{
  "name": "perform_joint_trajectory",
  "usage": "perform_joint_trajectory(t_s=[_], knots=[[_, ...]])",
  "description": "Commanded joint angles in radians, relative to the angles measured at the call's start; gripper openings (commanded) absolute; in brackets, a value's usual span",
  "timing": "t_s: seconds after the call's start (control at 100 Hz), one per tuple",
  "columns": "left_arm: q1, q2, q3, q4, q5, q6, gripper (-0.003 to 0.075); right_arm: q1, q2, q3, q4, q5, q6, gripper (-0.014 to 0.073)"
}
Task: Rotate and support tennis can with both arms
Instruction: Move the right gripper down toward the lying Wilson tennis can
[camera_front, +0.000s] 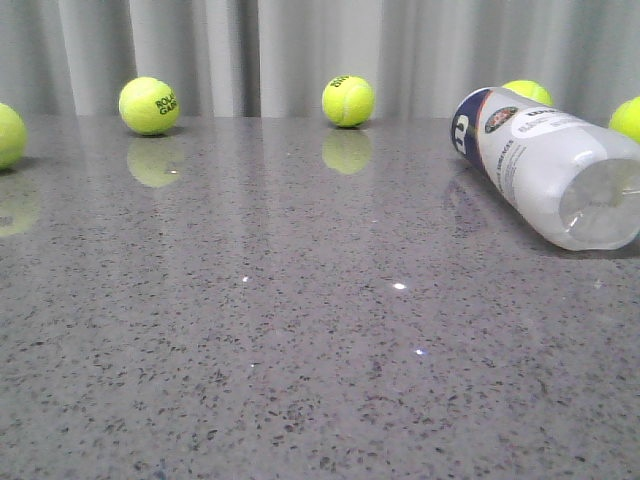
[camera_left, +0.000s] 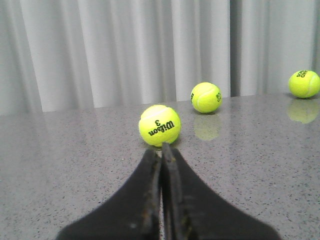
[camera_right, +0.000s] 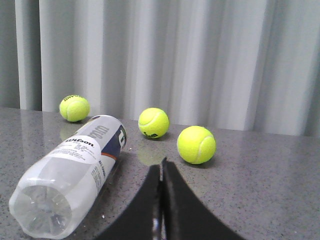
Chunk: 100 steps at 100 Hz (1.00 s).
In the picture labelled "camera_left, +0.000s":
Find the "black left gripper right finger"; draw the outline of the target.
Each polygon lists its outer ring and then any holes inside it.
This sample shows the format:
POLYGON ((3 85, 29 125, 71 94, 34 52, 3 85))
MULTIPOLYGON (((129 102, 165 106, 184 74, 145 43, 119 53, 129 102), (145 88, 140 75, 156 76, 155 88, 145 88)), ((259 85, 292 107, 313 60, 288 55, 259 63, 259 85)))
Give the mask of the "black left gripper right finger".
POLYGON ((181 153, 162 145, 161 186, 168 240, 279 240, 268 224, 228 203, 191 169, 181 153))

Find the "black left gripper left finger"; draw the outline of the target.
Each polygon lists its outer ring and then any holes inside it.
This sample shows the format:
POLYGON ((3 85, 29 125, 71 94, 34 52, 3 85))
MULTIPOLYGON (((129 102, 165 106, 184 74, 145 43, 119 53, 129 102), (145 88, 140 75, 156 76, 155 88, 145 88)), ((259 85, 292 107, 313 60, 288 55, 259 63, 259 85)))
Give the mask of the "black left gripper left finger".
POLYGON ((123 186, 97 209, 69 224, 59 240, 157 240, 160 237, 161 159, 145 151, 123 186))

